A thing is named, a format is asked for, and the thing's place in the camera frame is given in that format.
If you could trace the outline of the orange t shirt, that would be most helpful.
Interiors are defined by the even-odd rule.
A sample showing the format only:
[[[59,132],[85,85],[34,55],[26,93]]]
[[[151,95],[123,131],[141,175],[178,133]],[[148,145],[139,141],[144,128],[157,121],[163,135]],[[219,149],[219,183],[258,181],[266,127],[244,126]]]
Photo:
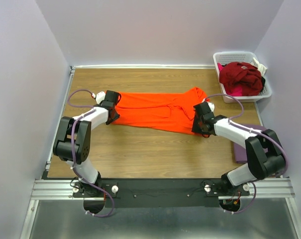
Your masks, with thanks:
[[[184,93],[125,93],[115,107],[119,119],[113,124],[195,135],[194,106],[207,94],[198,87]]]

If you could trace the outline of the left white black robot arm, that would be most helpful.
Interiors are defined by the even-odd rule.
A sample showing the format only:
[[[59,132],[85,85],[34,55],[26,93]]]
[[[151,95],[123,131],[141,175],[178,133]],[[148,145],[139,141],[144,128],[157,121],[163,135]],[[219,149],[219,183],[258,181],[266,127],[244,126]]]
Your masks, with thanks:
[[[84,185],[84,191],[91,197],[108,192],[101,187],[100,173],[89,160],[91,132],[101,124],[109,125],[119,119],[115,107],[122,96],[118,92],[106,91],[94,94],[89,90],[96,104],[86,105],[88,111],[75,117],[62,117],[53,144],[53,154],[66,162]]]

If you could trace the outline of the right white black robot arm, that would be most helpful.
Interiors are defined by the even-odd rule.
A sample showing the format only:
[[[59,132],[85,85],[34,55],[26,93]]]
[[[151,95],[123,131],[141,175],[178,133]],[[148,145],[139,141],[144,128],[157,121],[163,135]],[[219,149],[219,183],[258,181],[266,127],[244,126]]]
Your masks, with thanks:
[[[204,136],[221,136],[245,149],[247,162],[222,175],[211,189],[231,195],[238,187],[282,173],[287,160],[281,143],[273,130],[248,128],[223,115],[215,116],[208,102],[194,106],[192,131]]]

